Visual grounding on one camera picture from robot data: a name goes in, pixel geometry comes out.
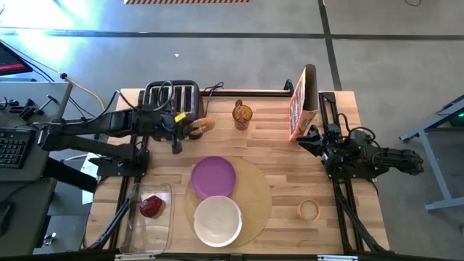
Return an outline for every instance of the yellow label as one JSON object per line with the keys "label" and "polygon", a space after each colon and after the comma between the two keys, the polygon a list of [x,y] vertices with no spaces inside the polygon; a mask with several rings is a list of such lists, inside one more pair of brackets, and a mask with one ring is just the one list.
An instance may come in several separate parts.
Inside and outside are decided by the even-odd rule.
{"label": "yellow label", "polygon": [[174,120],[176,123],[180,122],[181,120],[183,120],[184,118],[186,117],[186,113],[185,112],[182,112],[180,113],[179,115],[175,116]]}

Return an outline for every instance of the floor tape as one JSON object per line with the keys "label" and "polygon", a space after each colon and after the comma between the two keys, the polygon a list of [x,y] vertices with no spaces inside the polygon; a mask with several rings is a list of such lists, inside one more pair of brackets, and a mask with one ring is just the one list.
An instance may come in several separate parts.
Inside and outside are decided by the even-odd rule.
{"label": "floor tape", "polygon": [[124,4],[228,4],[248,2],[250,0],[124,0]]}

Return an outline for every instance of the concrete floor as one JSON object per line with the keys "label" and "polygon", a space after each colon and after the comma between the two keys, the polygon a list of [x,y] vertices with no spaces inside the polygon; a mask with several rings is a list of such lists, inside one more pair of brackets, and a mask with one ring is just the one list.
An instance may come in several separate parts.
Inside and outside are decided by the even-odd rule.
{"label": "concrete floor", "polygon": [[[125,6],[122,2],[8,1],[0,15],[0,26],[323,33],[317,0],[151,6]],[[408,6],[403,0],[325,3],[332,33],[464,34],[464,1],[423,0],[419,7]],[[318,69],[319,89],[334,90],[323,39],[79,38],[47,37],[31,30],[2,39],[65,71],[105,102],[115,89],[143,88],[150,81],[164,79],[192,79],[204,87],[224,81],[226,88],[280,89],[285,79],[296,81],[302,65],[308,62]],[[341,87],[355,92],[363,125],[376,132],[382,146],[414,149],[426,158],[419,141],[404,145],[398,136],[463,94],[464,41],[334,41],[333,46]],[[99,112],[91,96],[78,89],[72,95],[85,108]],[[73,107],[65,113],[66,117],[78,115]],[[446,150],[443,153],[443,157],[449,156]],[[426,213],[423,205],[441,200],[442,195],[430,165],[427,161],[424,165],[426,172],[419,176],[391,170],[378,179],[391,249],[401,254],[464,260],[464,235],[460,230],[464,207]],[[454,196],[464,194],[464,178],[445,178]]]}

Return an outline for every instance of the red food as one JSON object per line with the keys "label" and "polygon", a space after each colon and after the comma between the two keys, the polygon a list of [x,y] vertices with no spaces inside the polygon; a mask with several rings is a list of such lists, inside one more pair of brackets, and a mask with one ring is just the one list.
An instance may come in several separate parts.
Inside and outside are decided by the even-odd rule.
{"label": "red food", "polygon": [[160,211],[162,199],[157,196],[151,196],[140,204],[140,213],[147,218],[152,218]]}

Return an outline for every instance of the keyboard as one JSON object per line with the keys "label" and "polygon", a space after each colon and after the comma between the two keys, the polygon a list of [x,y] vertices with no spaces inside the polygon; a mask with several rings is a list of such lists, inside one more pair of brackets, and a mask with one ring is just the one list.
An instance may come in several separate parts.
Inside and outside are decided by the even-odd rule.
{"label": "keyboard", "polygon": [[22,168],[35,136],[35,130],[0,128],[0,168]]}

